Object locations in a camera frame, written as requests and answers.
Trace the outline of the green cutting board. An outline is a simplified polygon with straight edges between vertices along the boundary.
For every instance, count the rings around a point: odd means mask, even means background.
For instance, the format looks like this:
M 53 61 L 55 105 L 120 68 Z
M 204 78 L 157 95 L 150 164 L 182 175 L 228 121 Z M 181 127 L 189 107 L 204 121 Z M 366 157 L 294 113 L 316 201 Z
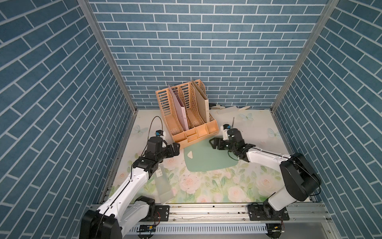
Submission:
M 227 150 L 213 149 L 209 140 L 203 140 L 184 149 L 186 167 L 190 172 L 207 172 L 236 166 Z

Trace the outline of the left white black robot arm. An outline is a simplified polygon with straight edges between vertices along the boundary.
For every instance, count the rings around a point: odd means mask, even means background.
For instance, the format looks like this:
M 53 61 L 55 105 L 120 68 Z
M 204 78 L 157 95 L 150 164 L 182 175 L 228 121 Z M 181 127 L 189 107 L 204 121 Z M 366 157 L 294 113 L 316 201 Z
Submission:
M 142 239 L 149 239 L 161 222 L 169 220 L 169 206 L 155 203 L 145 196 L 136 197 L 166 158 L 180 154 L 178 143 L 167 144 L 163 137 L 148 139 L 146 150 L 132 164 L 130 175 L 115 193 L 97 210 L 88 210 L 82 218 L 81 239 L 122 239 L 142 221 L 138 229 Z

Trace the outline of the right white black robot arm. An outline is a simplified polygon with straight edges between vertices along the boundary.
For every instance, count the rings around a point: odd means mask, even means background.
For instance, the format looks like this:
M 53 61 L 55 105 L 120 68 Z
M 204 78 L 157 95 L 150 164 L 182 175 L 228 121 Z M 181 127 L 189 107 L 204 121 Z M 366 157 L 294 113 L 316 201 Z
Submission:
M 268 167 L 282 175 L 284 186 L 263 203 L 251 203 L 248 213 L 251 221 L 287 221 L 286 207 L 295 202 L 303 202 L 321 190 L 321 179 L 301 153 L 282 155 L 246 143 L 240 130 L 225 124 L 222 137 L 209 140 L 213 149 L 226 150 L 236 156 L 236 160 L 256 163 Z

